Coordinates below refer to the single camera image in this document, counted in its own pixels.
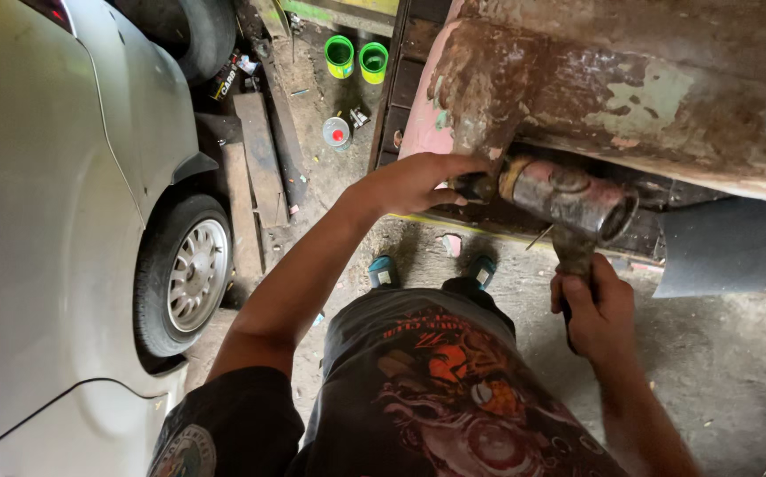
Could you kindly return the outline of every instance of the graphic print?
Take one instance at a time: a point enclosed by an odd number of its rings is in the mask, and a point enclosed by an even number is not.
[[[215,444],[209,431],[189,424],[168,442],[155,461],[151,477],[212,477]]]
[[[624,474],[494,335],[433,307],[383,338],[410,347],[378,359],[388,380],[375,402],[436,475]]]

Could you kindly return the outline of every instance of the black t-shirt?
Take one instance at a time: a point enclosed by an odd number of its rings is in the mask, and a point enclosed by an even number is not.
[[[151,477],[626,475],[547,394],[498,316],[435,289],[375,290],[330,323],[303,448],[289,379],[224,374],[167,416]]]

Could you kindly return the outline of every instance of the concrete floor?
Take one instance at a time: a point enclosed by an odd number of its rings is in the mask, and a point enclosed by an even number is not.
[[[310,89],[290,98],[304,158],[301,164],[285,165],[284,172],[304,174],[309,181],[300,185],[293,177],[296,189],[288,191],[289,199],[301,211],[292,216],[291,226],[263,233],[269,267],[367,168],[380,87],[362,82],[358,72],[345,81],[330,77],[321,51],[328,36],[328,31],[307,26],[296,38],[293,66],[281,71],[286,91]],[[291,50],[276,50],[282,64],[292,65]],[[336,153],[321,139],[320,126],[337,110],[346,111],[357,93],[372,122],[357,132],[347,151]],[[459,259],[448,258],[436,242],[443,233],[463,238]],[[274,244],[281,249],[272,250]],[[543,384],[603,439],[592,371],[566,348],[562,319],[548,311],[548,282],[557,264],[551,249],[538,244],[525,252],[524,244],[393,217],[379,221],[356,250],[340,278],[342,287],[333,290],[324,309],[327,318],[312,328],[296,352],[292,386],[305,420],[321,385],[319,361],[329,319],[368,290],[365,267],[381,250],[395,254],[407,287],[439,286],[476,251],[494,250],[498,272],[489,291],[516,322],[519,351]],[[637,291],[637,337],[648,378],[705,474],[766,475],[766,300],[752,295],[652,299],[659,274],[622,269],[620,275]],[[234,316],[234,311],[222,310],[189,351],[189,389],[202,383]]]

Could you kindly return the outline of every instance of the yellow can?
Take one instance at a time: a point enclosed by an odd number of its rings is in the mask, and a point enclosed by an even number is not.
[[[330,37],[325,43],[327,70],[336,78],[347,78],[353,72],[353,45],[342,35]]]
[[[377,42],[371,42],[359,50],[359,67],[363,71],[363,78],[373,85],[383,82],[387,63],[389,52]]]

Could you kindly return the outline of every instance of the car wheel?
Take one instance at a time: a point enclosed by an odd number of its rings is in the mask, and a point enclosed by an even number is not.
[[[191,43],[177,60],[189,86],[212,79],[229,60],[235,44],[235,12],[230,0],[180,0],[189,21]]]
[[[135,271],[136,344],[172,356],[195,343],[224,297],[232,240],[224,208],[197,194],[153,218]]]

